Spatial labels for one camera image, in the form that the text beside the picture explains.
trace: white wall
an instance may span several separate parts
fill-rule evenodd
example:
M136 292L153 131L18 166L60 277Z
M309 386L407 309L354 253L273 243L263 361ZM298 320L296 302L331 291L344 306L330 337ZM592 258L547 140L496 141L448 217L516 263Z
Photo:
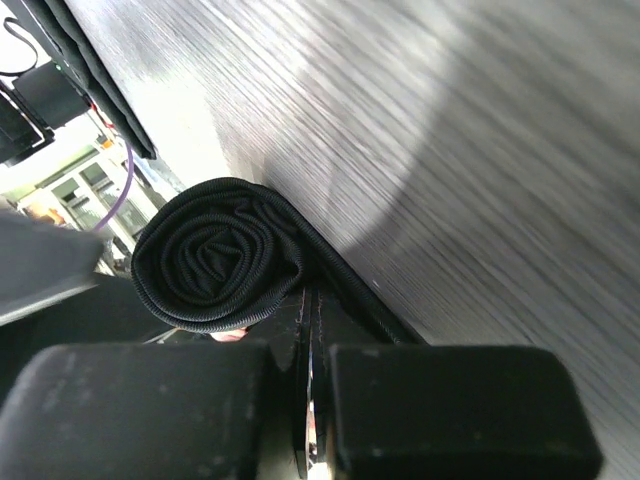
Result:
M33 52L23 42L7 33L2 27L2 21L5 17L13 17L13 13L9 10L4 3L0 2L0 71L2 72L15 72L20 70L26 70L33 64ZM16 31L21 35L28 38L36 50L38 50L39 60L38 65L49 61L49 56L38 45L31 35L26 33L19 27L15 27Z

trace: gray surface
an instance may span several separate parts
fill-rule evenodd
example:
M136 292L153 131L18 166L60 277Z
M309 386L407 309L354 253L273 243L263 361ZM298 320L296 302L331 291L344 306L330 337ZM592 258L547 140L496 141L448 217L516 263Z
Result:
M185 183L276 187L434 343L558 352L640 477L638 2L67 2Z

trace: rolled black fabric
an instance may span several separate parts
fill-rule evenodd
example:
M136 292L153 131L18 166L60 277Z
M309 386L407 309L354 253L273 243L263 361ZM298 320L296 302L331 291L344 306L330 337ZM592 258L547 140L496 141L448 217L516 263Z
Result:
M138 241L132 278L151 312L192 332L253 325L321 279L381 339L419 341L286 199L236 178L201 183L165 205Z

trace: black plastic part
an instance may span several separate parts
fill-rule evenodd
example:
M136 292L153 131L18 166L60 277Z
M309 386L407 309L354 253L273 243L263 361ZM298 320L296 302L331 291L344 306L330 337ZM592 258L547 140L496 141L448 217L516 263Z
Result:
M83 94L53 62L21 75L13 81L13 88L23 102L54 130L89 110Z
M311 393L316 421L318 462L326 462L326 441L331 413L329 347L340 343L375 344L376 338L356 323L328 290L317 291L317 315L312 318L313 383Z
M0 478L297 478L263 342L54 347L0 416Z
M316 302L315 288L306 287L288 295L275 313L252 327L242 340L267 341L278 368L289 372L295 384L290 410L291 445L300 478L307 478L309 465L307 412L311 380L311 322Z
M561 363L525 347L333 347L338 478L592 480L602 456Z
M0 163L18 157L39 140L29 122L0 93Z

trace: black cable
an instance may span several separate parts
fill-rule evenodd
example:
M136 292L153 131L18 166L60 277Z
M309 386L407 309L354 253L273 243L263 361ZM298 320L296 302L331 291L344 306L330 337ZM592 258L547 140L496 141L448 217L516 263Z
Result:
M31 65L26 70L20 70L18 72L2 72L2 71L0 71L0 75L3 76L3 77L19 77L20 75L23 75L23 74L33 70L34 68L36 68L36 65L38 64L38 50L36 50L36 47L34 47L33 44L26 37L24 37L20 33L16 32L13 29L13 27L11 27L11 25L17 25L18 27L22 28L23 30L26 30L26 29L22 26L22 24L18 21L17 18L7 17L2 22L2 26L9 33L9 35L12 35L12 36L16 37L18 40L23 41L31 50L33 50L33 53L35 54L36 58L33 61L33 65Z
M191 332L253 325L322 277L378 337L418 341L284 197L244 180L210 180L172 199L142 232L131 268L144 305Z

